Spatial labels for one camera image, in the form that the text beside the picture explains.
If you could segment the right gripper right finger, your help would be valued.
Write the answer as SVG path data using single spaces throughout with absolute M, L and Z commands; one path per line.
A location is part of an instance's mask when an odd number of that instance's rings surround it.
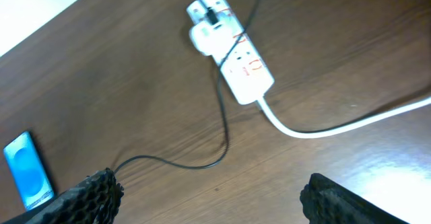
M 407 224 L 319 173 L 310 176 L 300 202 L 310 224 Z

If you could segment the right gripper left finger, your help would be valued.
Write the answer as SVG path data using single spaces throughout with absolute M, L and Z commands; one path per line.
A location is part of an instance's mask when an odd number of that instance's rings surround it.
M 4 224 L 113 224 L 123 196 L 114 171 L 106 168 Z

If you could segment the blue screen smartphone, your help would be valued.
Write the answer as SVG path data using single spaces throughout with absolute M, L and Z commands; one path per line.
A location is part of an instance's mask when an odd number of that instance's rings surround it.
M 55 197 L 55 191 L 28 131 L 6 145 L 3 154 L 27 211 Z

